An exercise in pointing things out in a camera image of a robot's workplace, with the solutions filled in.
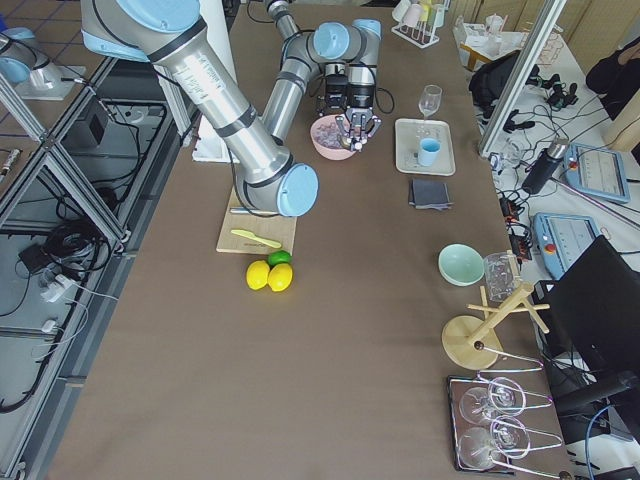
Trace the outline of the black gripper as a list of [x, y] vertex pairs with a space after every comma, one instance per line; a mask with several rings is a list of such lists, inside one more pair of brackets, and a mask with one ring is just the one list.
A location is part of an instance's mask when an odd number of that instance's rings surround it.
[[[349, 65], [347, 67], [347, 115], [373, 114], [373, 103], [376, 91], [376, 72], [369, 65]], [[363, 122], [357, 133], [357, 149], [362, 150], [376, 134], [381, 119], [373, 115]]]
[[[344, 112], [347, 108], [348, 77], [344, 63], [331, 63], [325, 66], [324, 71], [324, 97], [316, 98], [316, 113], [319, 117], [325, 113]], [[335, 124], [340, 134], [349, 134], [357, 138], [355, 127], [344, 114], [337, 115]]]

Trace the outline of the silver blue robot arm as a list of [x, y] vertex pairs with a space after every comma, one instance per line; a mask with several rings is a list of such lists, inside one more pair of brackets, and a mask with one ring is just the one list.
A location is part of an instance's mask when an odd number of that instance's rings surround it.
[[346, 85], [338, 103], [339, 141], [359, 151], [381, 120], [373, 112], [381, 24], [325, 22], [311, 32], [296, 24], [286, 1], [266, 10], [284, 40], [282, 66], [264, 112], [244, 96], [207, 40], [197, 1], [84, 1], [85, 46], [104, 56], [161, 66], [209, 121], [238, 160], [236, 195], [248, 210], [299, 217], [314, 205], [319, 180], [284, 140], [307, 86], [337, 68]]
[[317, 78], [325, 82], [321, 108], [338, 109], [346, 105], [346, 66], [343, 60], [351, 36], [349, 29], [336, 22], [325, 22], [314, 30], [303, 30], [295, 22], [287, 1], [265, 3], [283, 38], [280, 71], [261, 120], [273, 127], [294, 118], [309, 83]]

